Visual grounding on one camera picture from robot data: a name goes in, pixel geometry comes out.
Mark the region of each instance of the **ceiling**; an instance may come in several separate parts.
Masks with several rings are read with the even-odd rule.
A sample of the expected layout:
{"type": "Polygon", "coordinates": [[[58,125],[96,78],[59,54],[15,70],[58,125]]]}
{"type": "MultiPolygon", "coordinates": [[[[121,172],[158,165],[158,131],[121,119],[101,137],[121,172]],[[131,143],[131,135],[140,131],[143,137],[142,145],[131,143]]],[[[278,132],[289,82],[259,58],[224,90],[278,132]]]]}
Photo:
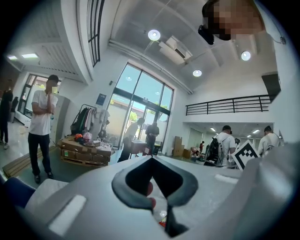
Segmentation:
{"type": "Polygon", "coordinates": [[[206,0],[121,0],[111,40],[151,58],[174,76],[180,76],[188,87],[200,83],[225,61],[241,60],[243,51],[251,52],[252,56],[274,55],[273,43],[267,33],[233,41],[215,38],[214,45],[208,45],[197,32],[203,21],[201,11],[205,2],[206,0]],[[161,33],[160,41],[164,43],[175,36],[192,53],[192,57],[180,65],[173,63],[159,51],[159,42],[152,42],[148,38],[148,32],[152,29],[161,33]],[[199,78],[193,76],[196,69],[202,71],[199,78]]]}
{"type": "Polygon", "coordinates": [[[266,126],[271,126],[273,129],[273,123],[245,123],[245,122],[232,122],[232,123],[208,123],[208,122],[194,122],[190,123],[192,128],[202,132],[202,133],[220,133],[224,125],[229,125],[232,130],[232,135],[236,137],[247,137],[251,135],[250,138],[262,138],[264,137],[264,129],[266,126]]]}
{"type": "Polygon", "coordinates": [[[43,69],[54,70],[59,75],[64,73],[68,77],[77,79],[68,54],[61,42],[55,23],[51,1],[45,1],[37,7],[20,25],[11,43],[7,47],[7,56],[16,56],[12,63],[23,66],[35,66],[43,69]],[[35,53],[38,58],[25,59],[21,55],[35,53]]]}

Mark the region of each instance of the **wooden pallet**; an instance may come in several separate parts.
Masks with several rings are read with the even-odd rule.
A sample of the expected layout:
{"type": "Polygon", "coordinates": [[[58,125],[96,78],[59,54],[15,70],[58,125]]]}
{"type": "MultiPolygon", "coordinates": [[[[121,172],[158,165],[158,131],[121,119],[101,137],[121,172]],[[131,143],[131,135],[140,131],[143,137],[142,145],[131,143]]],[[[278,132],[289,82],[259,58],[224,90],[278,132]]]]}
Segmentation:
{"type": "MultiPolygon", "coordinates": [[[[54,150],[55,146],[49,148],[49,152],[54,150]]],[[[42,151],[40,148],[37,150],[37,158],[42,157],[42,151]]],[[[24,156],[12,161],[11,163],[5,165],[2,169],[7,178],[15,177],[20,174],[22,170],[27,167],[30,167],[30,156],[29,153],[24,156]]]]}
{"type": "Polygon", "coordinates": [[[81,166],[89,166],[89,167],[105,167],[107,164],[105,163],[98,163],[98,162],[91,162],[91,161],[83,161],[79,159],[73,159],[68,157],[61,157],[61,160],[67,163],[73,163],[81,166]]]}

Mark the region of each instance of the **shoe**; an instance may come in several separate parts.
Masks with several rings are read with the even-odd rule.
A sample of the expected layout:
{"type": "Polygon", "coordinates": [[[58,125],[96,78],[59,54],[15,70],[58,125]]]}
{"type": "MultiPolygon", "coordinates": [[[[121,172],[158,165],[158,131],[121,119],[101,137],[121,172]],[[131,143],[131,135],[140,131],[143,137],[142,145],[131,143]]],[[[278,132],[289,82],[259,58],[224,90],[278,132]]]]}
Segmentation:
{"type": "Polygon", "coordinates": [[[41,182],[41,177],[40,177],[39,175],[34,176],[34,181],[35,181],[37,184],[40,184],[40,182],[41,182]]]}
{"type": "Polygon", "coordinates": [[[53,179],[53,178],[54,178],[52,172],[49,172],[49,173],[47,173],[47,174],[48,174],[48,178],[50,178],[50,179],[53,179]]]}

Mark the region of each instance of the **air conditioner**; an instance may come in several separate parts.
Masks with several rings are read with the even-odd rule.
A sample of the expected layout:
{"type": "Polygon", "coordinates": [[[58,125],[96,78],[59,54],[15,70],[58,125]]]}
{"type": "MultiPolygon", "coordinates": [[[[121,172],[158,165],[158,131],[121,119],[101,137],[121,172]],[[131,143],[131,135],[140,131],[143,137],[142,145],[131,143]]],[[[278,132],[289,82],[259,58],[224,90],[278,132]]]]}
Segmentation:
{"type": "Polygon", "coordinates": [[[166,43],[159,43],[160,52],[168,57],[175,64],[185,63],[191,56],[191,52],[174,36],[170,37],[166,43]]]}

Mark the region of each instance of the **ceiling light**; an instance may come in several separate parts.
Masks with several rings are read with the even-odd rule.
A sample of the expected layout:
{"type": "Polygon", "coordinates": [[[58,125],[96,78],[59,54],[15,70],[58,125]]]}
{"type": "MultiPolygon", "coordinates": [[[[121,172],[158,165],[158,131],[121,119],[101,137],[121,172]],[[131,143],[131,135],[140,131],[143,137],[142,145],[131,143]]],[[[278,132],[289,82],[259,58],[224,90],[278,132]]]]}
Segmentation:
{"type": "Polygon", "coordinates": [[[22,55],[24,58],[38,58],[38,56],[35,53],[29,53],[22,55]]]}
{"type": "Polygon", "coordinates": [[[195,76],[195,77],[200,77],[201,75],[202,75],[202,72],[201,72],[201,70],[195,70],[194,72],[193,72],[193,75],[195,76]]]}
{"type": "Polygon", "coordinates": [[[16,56],[9,56],[8,58],[11,59],[11,60],[16,60],[17,59],[16,56]]]}
{"type": "Polygon", "coordinates": [[[150,40],[152,41],[157,41],[160,39],[160,32],[153,29],[151,31],[148,32],[148,37],[150,38],[150,40]]]}
{"type": "Polygon", "coordinates": [[[244,51],[244,52],[242,53],[242,59],[243,59],[244,61],[248,61],[250,58],[251,58],[251,54],[250,54],[248,51],[244,51]]]}

